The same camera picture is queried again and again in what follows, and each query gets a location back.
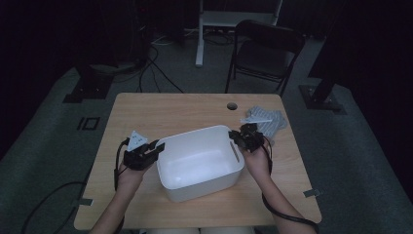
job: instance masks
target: table top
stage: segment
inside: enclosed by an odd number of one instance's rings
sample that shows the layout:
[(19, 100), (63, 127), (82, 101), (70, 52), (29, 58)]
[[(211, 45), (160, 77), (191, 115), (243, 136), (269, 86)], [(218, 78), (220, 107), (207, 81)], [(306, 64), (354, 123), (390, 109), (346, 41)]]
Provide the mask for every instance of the table top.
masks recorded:
[[(238, 109), (229, 110), (229, 102), (234, 102)], [(277, 95), (119, 94), (83, 195), (84, 199), (94, 201), (91, 206), (79, 207), (75, 227), (92, 229), (112, 199), (115, 193), (113, 169), (116, 151), (133, 130), (149, 141), (216, 125), (238, 130), (242, 125), (240, 119), (254, 105), (266, 110), (280, 110), (288, 122), (282, 100)], [(306, 198), (303, 194), (312, 186), (289, 122), (285, 129), (277, 132), (274, 141), (273, 180), (305, 218), (320, 222), (316, 198)], [(230, 188), (174, 203), (169, 200), (154, 165), (145, 174), (128, 207), (124, 228), (247, 225), (274, 225), (274, 221), (262, 203), (258, 185), (246, 168), (239, 181)]]

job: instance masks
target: gray carpet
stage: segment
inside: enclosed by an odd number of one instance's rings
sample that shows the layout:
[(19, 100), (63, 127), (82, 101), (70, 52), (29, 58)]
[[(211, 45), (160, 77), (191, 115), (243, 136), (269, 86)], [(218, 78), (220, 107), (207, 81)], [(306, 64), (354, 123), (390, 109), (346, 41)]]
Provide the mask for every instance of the gray carpet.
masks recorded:
[[(185, 93), (223, 93), (232, 47), (206, 44), (204, 67), (197, 68), (196, 46), (193, 39), (184, 46), (155, 45), (156, 63)], [(333, 91), (347, 115), (309, 110), (301, 98), (298, 85), (319, 82), (307, 76), (321, 46), (321, 41), (308, 40), (282, 98), (312, 185), (323, 193), (318, 197), (323, 216), (320, 233), (412, 233), (412, 204), (350, 91), (339, 86)], [(142, 77), (143, 92), (158, 92), (156, 81), (161, 92), (178, 93), (152, 68)], [(85, 181), (116, 95), (138, 91), (138, 74), (119, 75), (106, 99), (62, 103), (78, 79), (71, 69), (56, 82), (0, 162), (0, 233), (20, 233), (30, 212), (49, 193), (67, 182)], [(269, 94), (275, 91), (272, 84), (240, 76), (231, 82), (230, 93)], [(80, 124), (88, 118), (87, 125)], [(82, 189), (82, 184), (72, 184), (51, 196), (26, 223), (25, 233), (53, 233), (64, 223), (58, 233), (84, 233), (73, 227), (75, 214), (68, 217)], [(259, 229), (264, 234), (275, 232), (274, 227)]]

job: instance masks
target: chair backrest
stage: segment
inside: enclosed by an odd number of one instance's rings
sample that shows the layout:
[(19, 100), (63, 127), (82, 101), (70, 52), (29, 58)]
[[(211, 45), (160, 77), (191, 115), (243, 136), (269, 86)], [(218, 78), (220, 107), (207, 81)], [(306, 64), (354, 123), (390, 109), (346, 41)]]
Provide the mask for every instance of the chair backrest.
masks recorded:
[(295, 30), (252, 19), (246, 19), (237, 24), (236, 44), (239, 36), (245, 36), (265, 47), (286, 50), (295, 55), (301, 52), (305, 44), (304, 36)]

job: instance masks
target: white container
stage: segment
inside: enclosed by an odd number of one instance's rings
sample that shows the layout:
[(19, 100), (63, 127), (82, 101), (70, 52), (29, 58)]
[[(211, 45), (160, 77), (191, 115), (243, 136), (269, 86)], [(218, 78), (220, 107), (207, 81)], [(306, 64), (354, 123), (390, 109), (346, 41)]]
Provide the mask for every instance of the white container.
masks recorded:
[(183, 202), (233, 186), (244, 157), (226, 126), (214, 126), (160, 139), (157, 162), (161, 183), (173, 202)]

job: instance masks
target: stand base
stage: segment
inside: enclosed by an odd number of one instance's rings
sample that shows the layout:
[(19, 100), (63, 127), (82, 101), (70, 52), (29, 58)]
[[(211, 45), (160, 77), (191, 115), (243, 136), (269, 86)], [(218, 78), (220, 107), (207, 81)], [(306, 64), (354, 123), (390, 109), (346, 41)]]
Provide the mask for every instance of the stand base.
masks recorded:
[(85, 89), (82, 78), (79, 79), (72, 94), (66, 95), (63, 103), (81, 103), (83, 99), (105, 99), (112, 85), (113, 76), (96, 75), (96, 84)]
[(319, 109), (319, 110), (332, 110), (334, 114), (337, 115), (347, 115), (344, 106), (339, 104), (335, 99), (334, 95), (331, 93), (324, 102), (316, 102), (312, 100), (312, 95), (317, 86), (298, 86), (303, 97), (307, 109)]

